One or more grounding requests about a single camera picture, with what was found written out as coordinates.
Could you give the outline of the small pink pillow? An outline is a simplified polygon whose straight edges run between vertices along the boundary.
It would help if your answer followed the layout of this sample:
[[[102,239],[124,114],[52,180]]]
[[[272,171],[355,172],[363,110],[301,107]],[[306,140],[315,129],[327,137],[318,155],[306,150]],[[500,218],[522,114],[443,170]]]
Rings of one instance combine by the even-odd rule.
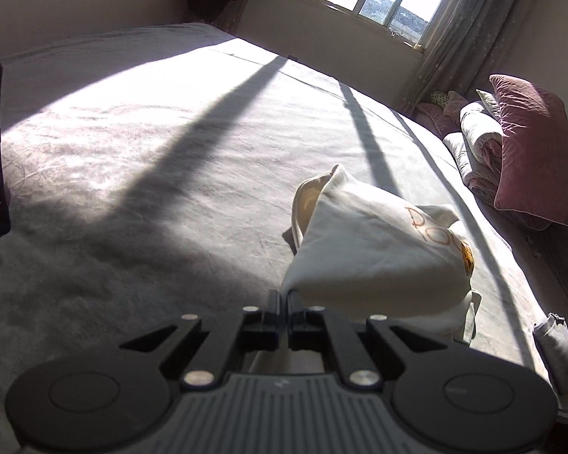
[[[430,102],[418,103],[414,109],[414,120],[440,140],[447,134],[460,132],[460,110],[469,104],[462,95],[453,90],[447,94],[449,101],[444,110]]]

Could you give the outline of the grey storage bag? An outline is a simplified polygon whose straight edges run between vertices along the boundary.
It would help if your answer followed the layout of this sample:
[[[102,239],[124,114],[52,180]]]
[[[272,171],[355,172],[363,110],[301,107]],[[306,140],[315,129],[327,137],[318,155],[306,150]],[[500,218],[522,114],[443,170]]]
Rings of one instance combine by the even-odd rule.
[[[566,319],[550,313],[532,329],[535,346],[546,366],[555,392],[568,395],[568,324]]]

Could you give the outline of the white printed t-shirt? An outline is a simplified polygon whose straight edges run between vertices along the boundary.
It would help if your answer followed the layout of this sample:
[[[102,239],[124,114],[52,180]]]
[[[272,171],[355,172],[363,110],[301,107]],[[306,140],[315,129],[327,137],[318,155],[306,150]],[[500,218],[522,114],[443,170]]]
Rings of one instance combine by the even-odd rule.
[[[295,256],[280,291],[353,322],[381,314],[468,345],[481,296],[458,221],[447,206],[414,205],[335,165],[295,191]]]

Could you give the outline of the maroon pillow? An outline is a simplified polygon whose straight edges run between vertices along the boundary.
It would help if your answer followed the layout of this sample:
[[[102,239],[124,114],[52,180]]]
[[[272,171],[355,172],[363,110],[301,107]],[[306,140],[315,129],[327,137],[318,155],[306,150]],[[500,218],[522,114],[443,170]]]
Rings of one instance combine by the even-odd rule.
[[[535,230],[568,228],[568,116],[555,93],[515,76],[489,76],[500,108],[501,178],[493,206]]]

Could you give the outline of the grey bed sheet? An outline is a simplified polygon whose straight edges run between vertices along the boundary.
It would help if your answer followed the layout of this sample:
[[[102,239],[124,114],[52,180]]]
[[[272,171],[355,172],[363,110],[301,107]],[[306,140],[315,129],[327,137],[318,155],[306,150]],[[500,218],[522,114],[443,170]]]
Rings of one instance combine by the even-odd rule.
[[[532,286],[446,146],[414,121],[200,23],[1,63],[12,227],[0,238],[0,453],[17,447],[4,399],[28,368],[181,312],[263,303],[292,259],[296,187],[334,165],[449,206],[476,257],[474,347],[543,370]]]

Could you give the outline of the floral cushion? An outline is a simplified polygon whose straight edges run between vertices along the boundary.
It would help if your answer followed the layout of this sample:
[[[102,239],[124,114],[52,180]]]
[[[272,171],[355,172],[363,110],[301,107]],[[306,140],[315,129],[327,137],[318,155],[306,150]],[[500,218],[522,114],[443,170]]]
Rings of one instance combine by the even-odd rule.
[[[449,101],[448,94],[440,90],[434,90],[430,93],[430,103],[435,104],[440,109],[444,110]]]

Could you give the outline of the grey curtain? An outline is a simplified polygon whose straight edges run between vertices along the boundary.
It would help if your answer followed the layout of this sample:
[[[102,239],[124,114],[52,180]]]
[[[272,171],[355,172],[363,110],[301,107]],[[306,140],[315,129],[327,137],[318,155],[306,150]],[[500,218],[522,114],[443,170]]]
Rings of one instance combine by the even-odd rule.
[[[451,0],[396,109],[408,115],[434,91],[470,98],[503,62],[535,0]]]

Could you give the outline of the folded white pink quilt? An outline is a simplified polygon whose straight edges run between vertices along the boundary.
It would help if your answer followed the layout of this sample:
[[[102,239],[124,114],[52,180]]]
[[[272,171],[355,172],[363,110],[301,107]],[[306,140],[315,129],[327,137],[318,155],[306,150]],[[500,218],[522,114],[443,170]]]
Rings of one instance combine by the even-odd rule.
[[[474,101],[460,110],[460,132],[448,133],[443,143],[456,161],[463,184],[493,206],[501,180],[501,124],[480,101]]]

